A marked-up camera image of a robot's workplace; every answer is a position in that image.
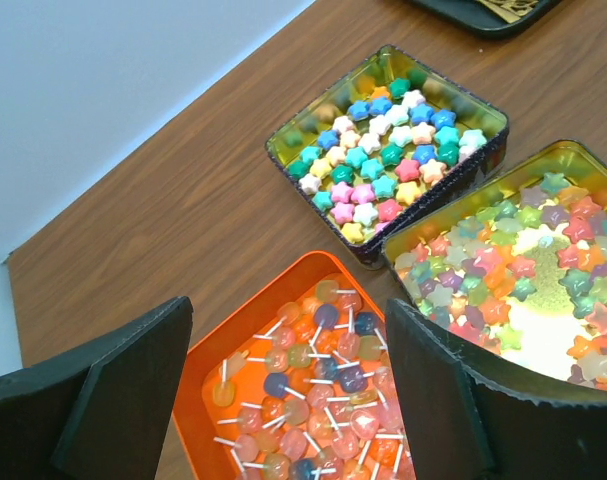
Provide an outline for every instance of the red star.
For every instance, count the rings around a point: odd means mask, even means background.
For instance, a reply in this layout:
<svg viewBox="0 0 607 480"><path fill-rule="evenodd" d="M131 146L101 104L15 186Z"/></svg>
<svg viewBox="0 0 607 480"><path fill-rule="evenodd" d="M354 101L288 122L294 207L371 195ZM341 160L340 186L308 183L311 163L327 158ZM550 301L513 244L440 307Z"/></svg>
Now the red star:
<svg viewBox="0 0 607 480"><path fill-rule="evenodd" d="M594 238L592 227L587 223L587 220L581 217L570 217L570 224L563 229L563 235L567 235L572 243Z"/></svg>
<svg viewBox="0 0 607 480"><path fill-rule="evenodd" d="M602 210L602 207L598 203L594 203L592 197L587 195L572 205L570 213L572 216L588 219L599 210Z"/></svg>
<svg viewBox="0 0 607 480"><path fill-rule="evenodd" d="M470 322L465 322L463 326L460 326L456 322L452 322L447 329L453 334L461 337L463 340L467 340L476 345L479 344L481 331L478 328L474 328Z"/></svg>
<svg viewBox="0 0 607 480"><path fill-rule="evenodd" d="M476 251L475 267L481 267L487 273L503 264L503 257L497 252L496 248L480 248Z"/></svg>
<svg viewBox="0 0 607 480"><path fill-rule="evenodd" d="M596 302L594 311L585 317L585 321L598 328L599 332L607 333L607 307Z"/></svg>
<svg viewBox="0 0 607 480"><path fill-rule="evenodd" d="M417 160L404 158L399 163L399 166L394 169L394 173L396 173L401 182L409 182L410 180L419 178L419 166L420 164Z"/></svg>
<svg viewBox="0 0 607 480"><path fill-rule="evenodd" d="M489 296L479 306L483 319L488 325L503 325L510 321L510 307L507 303Z"/></svg>
<svg viewBox="0 0 607 480"><path fill-rule="evenodd" d="M579 264L579 248L574 244L558 250L556 255L561 268L576 268Z"/></svg>
<svg viewBox="0 0 607 480"><path fill-rule="evenodd" d="M425 260L427 260L427 256L430 254L430 251L423 243L419 243L416 247L414 247L412 251L416 253L417 263L424 262Z"/></svg>
<svg viewBox="0 0 607 480"><path fill-rule="evenodd" d="M521 278L535 276L535 266L536 262L531 258L524 257L523 255L517 255L514 261L510 263L507 268L512 271L516 278Z"/></svg>
<svg viewBox="0 0 607 480"><path fill-rule="evenodd" d="M450 241L443 235L439 235L434 240L428 243L432 255L444 257L447 255L447 247L451 245Z"/></svg>

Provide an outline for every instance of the light blue wall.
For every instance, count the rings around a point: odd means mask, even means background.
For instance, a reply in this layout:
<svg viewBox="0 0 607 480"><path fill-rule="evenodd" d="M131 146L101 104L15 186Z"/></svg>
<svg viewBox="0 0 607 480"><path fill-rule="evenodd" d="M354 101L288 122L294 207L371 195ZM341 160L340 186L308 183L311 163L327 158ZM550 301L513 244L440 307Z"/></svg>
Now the light blue wall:
<svg viewBox="0 0 607 480"><path fill-rule="evenodd" d="M310 3L0 1L0 260Z"/></svg>

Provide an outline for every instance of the wooden table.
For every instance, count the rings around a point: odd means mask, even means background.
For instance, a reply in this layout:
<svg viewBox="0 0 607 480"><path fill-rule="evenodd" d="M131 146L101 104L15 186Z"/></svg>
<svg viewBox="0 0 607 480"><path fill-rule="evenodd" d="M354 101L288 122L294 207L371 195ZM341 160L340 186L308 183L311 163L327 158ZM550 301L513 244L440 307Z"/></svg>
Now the wooden table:
<svg viewBox="0 0 607 480"><path fill-rule="evenodd" d="M175 295L192 299L196 342L314 249L338 255L381 307L400 295L386 271L350 257L263 148L383 44L507 112L510 164L559 138L607 162L607 0L561 3L490 42L402 0L317 0L10 257L25 364ZM173 425L158 477L191 478Z"/></svg>

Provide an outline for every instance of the orange plastic container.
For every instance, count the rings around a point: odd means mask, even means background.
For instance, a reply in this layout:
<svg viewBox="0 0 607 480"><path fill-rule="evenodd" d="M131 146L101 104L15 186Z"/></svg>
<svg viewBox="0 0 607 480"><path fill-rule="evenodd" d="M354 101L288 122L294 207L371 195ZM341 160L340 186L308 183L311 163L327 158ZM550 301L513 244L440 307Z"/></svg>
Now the orange plastic container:
<svg viewBox="0 0 607 480"><path fill-rule="evenodd" d="M215 418L233 418L241 401L253 401L248 395L256 398L264 395L264 369L244 367L237 374L240 382L234 404L225 409L214 406L211 391L218 381L222 361L253 343L252 335L267 330L276 321L276 311L281 305L309 295L320 280L328 277L337 278L341 288L356 289L363 299L363 308L383 319L381 311L339 260L316 251L299 258L188 351L172 418L192 471L200 480L229 480L237 475L229 447L213 441L217 435L225 437L231 427L217 425Z"/></svg>

